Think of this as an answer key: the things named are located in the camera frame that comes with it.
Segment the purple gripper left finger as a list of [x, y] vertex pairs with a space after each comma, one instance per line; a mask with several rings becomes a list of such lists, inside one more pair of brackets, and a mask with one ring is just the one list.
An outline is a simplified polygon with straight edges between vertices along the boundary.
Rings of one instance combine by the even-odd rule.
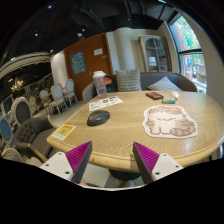
[[79, 184], [91, 153], [92, 142], [89, 141], [67, 153], [57, 152], [41, 166], [41, 169], [75, 184]]

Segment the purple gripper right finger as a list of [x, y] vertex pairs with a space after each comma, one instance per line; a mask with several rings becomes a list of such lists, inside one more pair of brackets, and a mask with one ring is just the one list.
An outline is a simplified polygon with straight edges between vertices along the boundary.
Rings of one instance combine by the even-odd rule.
[[145, 184], [152, 183], [182, 169], [169, 154], [158, 154], [140, 143], [133, 143], [133, 154]]

